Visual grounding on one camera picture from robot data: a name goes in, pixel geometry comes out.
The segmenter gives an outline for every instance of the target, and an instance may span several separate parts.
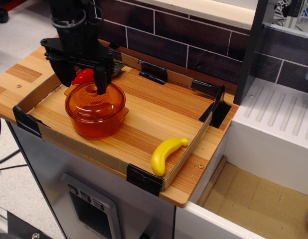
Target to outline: toy banana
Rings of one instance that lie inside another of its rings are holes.
[[[178,150],[182,145],[188,145],[187,138],[169,138],[164,140],[154,151],[152,155],[152,169],[158,176],[165,173],[165,162],[167,157]]]

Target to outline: dishwasher front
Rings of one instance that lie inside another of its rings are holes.
[[[8,123],[68,239],[172,239],[175,206]]]

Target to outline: wall tile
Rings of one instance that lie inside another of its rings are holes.
[[[194,47],[189,48],[188,68],[237,84],[242,62]]]
[[[130,28],[127,31],[129,49],[179,66],[186,66],[186,45]]]
[[[264,54],[308,65],[308,39],[270,28]]]
[[[258,67],[257,77],[266,81],[276,82],[282,60],[262,55]]]
[[[104,19],[142,31],[154,32],[154,11],[117,0],[96,0]]]
[[[168,12],[168,13],[171,13],[171,14],[174,14],[174,15],[178,15],[178,16],[182,16],[182,17],[187,17],[187,18],[189,17],[189,15],[185,14],[185,13],[169,10],[169,9],[166,9],[166,8],[163,8],[163,7],[159,7],[159,6],[154,6],[154,5],[151,5],[151,4],[148,4],[148,3],[144,3],[144,2],[140,2],[140,1],[137,1],[137,0],[123,0],[123,1],[134,3],[134,4],[137,4],[137,5],[141,5],[141,6],[145,6],[145,7],[149,7],[149,8],[158,10],[158,11]]]
[[[98,28],[99,38],[127,47],[126,28],[108,21],[104,21]]]
[[[308,93],[307,70],[307,67],[284,62],[277,83]]]
[[[155,34],[226,55],[230,31],[155,12]]]
[[[232,32],[228,48],[228,55],[239,61],[244,60],[246,47],[248,44],[249,36]]]
[[[189,16],[189,18],[190,18],[190,19],[193,19],[193,20],[196,20],[196,21],[205,22],[205,23],[207,23],[207,24],[211,24],[211,25],[214,25],[214,26],[223,27],[223,28],[226,28],[226,29],[228,29],[228,30],[240,32],[240,33],[243,33],[243,34],[246,34],[246,35],[249,35],[249,34],[250,34],[250,30],[245,30],[245,29],[241,29],[241,28],[238,28],[238,27],[225,25],[225,24],[222,24],[222,23],[219,23],[219,22],[210,21],[210,20],[203,19],[203,18],[196,17],[196,16]]]

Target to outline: control button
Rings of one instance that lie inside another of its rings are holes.
[[[78,195],[78,190],[76,190],[75,187],[73,187],[72,185],[68,184],[68,187],[69,187],[69,191],[71,193],[74,193],[75,195]]]
[[[87,201],[88,203],[91,202],[90,197],[88,195],[86,195],[85,193],[81,192],[81,197],[84,201]]]
[[[103,208],[102,203],[96,201],[95,199],[93,199],[93,202],[94,202],[94,206],[95,206],[96,208],[98,208],[98,209],[100,209],[101,211],[103,211],[104,208]]]

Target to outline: black corner clip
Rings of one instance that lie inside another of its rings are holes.
[[[149,193],[159,196],[164,180],[141,168],[129,164],[127,169],[127,181]]]
[[[12,110],[18,127],[24,129],[25,131],[38,138],[42,138],[38,126],[38,122],[41,121],[37,120],[31,115],[28,115],[19,106],[14,106]]]
[[[165,85],[167,82],[167,70],[165,68],[153,65],[145,61],[139,61],[141,65],[140,76],[143,76],[151,81],[155,81],[161,85]]]
[[[215,86],[198,80],[193,80],[192,86],[194,90],[200,91],[204,94],[215,98],[208,109],[199,118],[199,121],[205,122],[211,112],[213,112],[211,126],[219,128],[224,121],[231,106],[224,101],[225,86]]]

